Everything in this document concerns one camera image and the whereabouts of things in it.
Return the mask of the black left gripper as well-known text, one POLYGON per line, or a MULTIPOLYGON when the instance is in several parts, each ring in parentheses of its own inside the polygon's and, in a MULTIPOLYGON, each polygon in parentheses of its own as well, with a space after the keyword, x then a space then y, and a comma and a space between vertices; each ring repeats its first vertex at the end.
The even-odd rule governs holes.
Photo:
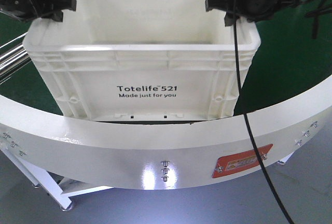
POLYGON ((76 5, 77 0, 1 0, 1 13, 21 22, 37 18, 63 22, 61 10, 76 11, 76 5))

